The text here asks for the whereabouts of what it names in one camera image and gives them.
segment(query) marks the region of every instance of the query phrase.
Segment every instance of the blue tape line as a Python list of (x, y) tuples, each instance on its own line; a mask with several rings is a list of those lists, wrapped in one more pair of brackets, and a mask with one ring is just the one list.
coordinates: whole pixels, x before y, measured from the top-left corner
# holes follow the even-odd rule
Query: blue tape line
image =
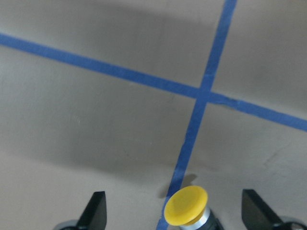
[(209, 102), (213, 104), (224, 104), (240, 112), (307, 132), (307, 121), (292, 115), (279, 113), (272, 109), (241, 100), (235, 100), (214, 92), (210, 94)]
[(205, 73), (201, 82), (200, 93), (196, 99), (192, 116), (189, 122), (189, 126), (186, 132), (185, 141), (181, 148), (178, 161), (173, 173), (173, 177), (166, 195), (166, 199), (162, 209), (162, 217), (160, 218), (157, 230), (166, 230), (168, 223), (164, 218), (164, 208), (170, 197), (180, 189), (182, 181), (188, 167), (188, 163), (191, 157), (191, 153), (195, 144), (195, 140), (198, 131), (201, 126), (201, 120), (203, 118), (206, 105), (209, 101), (210, 90), (213, 85), (213, 81), (216, 75), (216, 71), (219, 65), (223, 47), (226, 41), (228, 30), (230, 27), (233, 12), (236, 7), (236, 0), (225, 0), (223, 6), (223, 12), (217, 27), (217, 31), (214, 37), (213, 46), (210, 52), (208, 63)]
[(9, 35), (0, 34), (0, 45), (187, 97), (196, 98), (198, 95), (198, 89), (196, 87), (171, 80), (165, 80), (153, 75), (133, 71), (127, 68), (108, 64), (103, 61), (50, 48), (48, 46), (25, 41)]

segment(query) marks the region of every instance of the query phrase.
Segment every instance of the concrete floor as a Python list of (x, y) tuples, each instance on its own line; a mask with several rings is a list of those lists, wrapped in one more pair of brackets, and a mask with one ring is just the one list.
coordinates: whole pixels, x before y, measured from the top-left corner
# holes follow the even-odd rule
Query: concrete floor
[[(0, 33), (199, 87), (222, 0), (2, 0)], [(239, 0), (213, 91), (307, 119), (307, 2)], [(195, 99), (0, 46), (0, 223), (51, 230), (106, 191), (155, 229)], [(209, 104), (184, 185), (245, 229), (243, 188), (307, 220), (307, 133)]]

